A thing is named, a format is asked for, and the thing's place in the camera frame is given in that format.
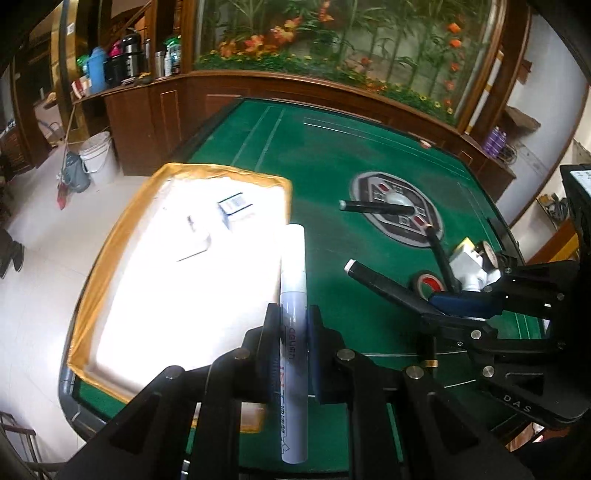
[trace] green table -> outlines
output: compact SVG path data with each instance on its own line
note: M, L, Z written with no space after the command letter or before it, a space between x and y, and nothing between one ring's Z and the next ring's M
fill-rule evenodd
M417 318L353 281L343 267L354 258L403 284L418 270L439 270L428 248L404 245L364 215L339 211L338 200L350 198L358 174L386 172L427 195L441 216L446 251L467 236L501 247L488 222L499 213L466 167L436 148L421 147L414 138L352 116L256 99L237 102L208 128L206 138L194 141L198 147L189 142L184 149L188 162L232 165L292 181L291 221L306 229L308 303L320 306L325 325L340 331L349 348L377 364L400 369L417 362ZM534 318L506 312L489 323L502 338L540 338ZM491 428L512 416L510 409L476 389L464 351L440 353L438 380L475 417ZM122 407L79 380L73 382L73 397L104 419ZM309 404L306 463L281 461L278 413L270 406L263 430L241 435L241 466L280 472L347 470L345 406L321 406L312 396Z

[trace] white pipe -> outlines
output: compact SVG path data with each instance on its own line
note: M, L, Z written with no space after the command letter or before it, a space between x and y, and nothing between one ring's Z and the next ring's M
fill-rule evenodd
M308 346L304 228L287 225L281 252L281 458L308 459Z

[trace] white floor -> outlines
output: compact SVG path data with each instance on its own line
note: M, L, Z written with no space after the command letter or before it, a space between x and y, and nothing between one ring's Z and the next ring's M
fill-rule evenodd
M66 423L57 379L67 328L111 227L145 177L91 185L57 205L62 148L11 182L12 218L4 225L25 246L24 266L0 280L0 410L37 432L45 462L70 458L83 441Z

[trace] blue thermos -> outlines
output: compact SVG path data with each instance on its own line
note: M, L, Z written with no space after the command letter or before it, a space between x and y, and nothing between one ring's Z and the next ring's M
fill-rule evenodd
M105 51L100 47L96 47L92 51L92 55L86 63L88 66L88 75L91 82L91 93L99 93L107 88L107 84L105 82L105 68L103 66L106 59L107 54Z

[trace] gray mop bucket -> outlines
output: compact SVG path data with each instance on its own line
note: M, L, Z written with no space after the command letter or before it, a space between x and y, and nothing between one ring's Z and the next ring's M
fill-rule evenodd
M73 152L67 153L61 175L64 183L76 193L85 191L90 185L90 177L84 171L82 159Z

